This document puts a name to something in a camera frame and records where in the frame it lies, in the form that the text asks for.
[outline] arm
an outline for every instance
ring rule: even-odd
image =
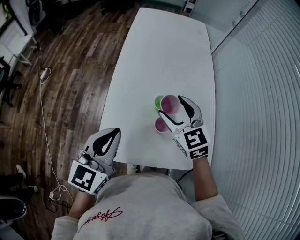
[[[94,206],[94,203],[94,195],[79,191],[69,212],[69,217],[80,219],[87,210]]]
[[[78,230],[78,220],[94,206],[95,196],[78,192],[68,216],[55,219],[52,240],[71,240]]]
[[[193,160],[193,178],[196,201],[218,195],[218,189],[206,157]]]
[[[218,189],[206,157],[193,160],[193,178],[196,202],[193,207],[212,226],[212,231],[223,232],[229,239],[244,239],[239,223],[229,210]]]

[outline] wooden floor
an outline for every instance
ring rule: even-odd
[[[87,138],[99,130],[113,71],[139,7],[136,4],[124,15],[102,16],[100,4],[95,3],[81,15],[65,21],[62,35],[55,37],[47,30],[38,36],[43,66],[53,69],[42,86],[53,167],[60,183],[68,187],[73,197],[76,189],[67,182],[72,159],[77,159]],[[14,94],[14,106],[1,106],[0,122],[9,127],[0,128],[0,174],[16,173],[15,165],[20,164],[28,174],[26,183],[39,187],[27,215],[15,221],[13,227],[25,239],[46,240],[51,238],[55,218],[65,215],[67,210],[58,206],[57,212],[52,213],[43,202],[57,183],[43,132],[38,54],[30,60],[32,67],[16,67],[22,76],[15,82],[23,87]],[[116,167],[118,174],[126,174],[126,165]],[[62,200],[72,203],[68,193],[63,193]]]

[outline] desk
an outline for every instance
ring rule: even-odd
[[[140,8],[120,53],[108,91],[100,129],[120,128],[115,161],[172,169],[192,162],[154,122],[158,95],[183,95],[202,111],[210,134],[211,161],[215,129],[212,57],[204,23],[169,12]],[[183,107],[175,119],[189,121]]]

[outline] cup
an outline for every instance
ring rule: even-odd
[[[161,98],[160,109],[172,116],[179,111],[179,99],[174,95],[165,95]]]
[[[157,118],[155,120],[155,130],[157,130],[159,133],[166,133],[169,129],[161,118]]]
[[[155,106],[155,110],[156,112],[158,112],[160,109],[160,102],[161,102],[161,99],[164,97],[164,95],[159,95],[155,98],[154,100],[154,106]]]

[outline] chair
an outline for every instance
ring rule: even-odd
[[[0,196],[0,229],[25,216],[25,203],[16,197]]]
[[[14,84],[13,81],[15,77],[21,75],[21,72],[16,71],[11,77],[9,77],[10,65],[7,64],[3,57],[0,58],[0,64],[3,67],[0,67],[0,93],[5,89],[3,102],[7,102],[8,106],[12,107],[13,104],[10,102],[10,90],[21,88],[22,84]]]

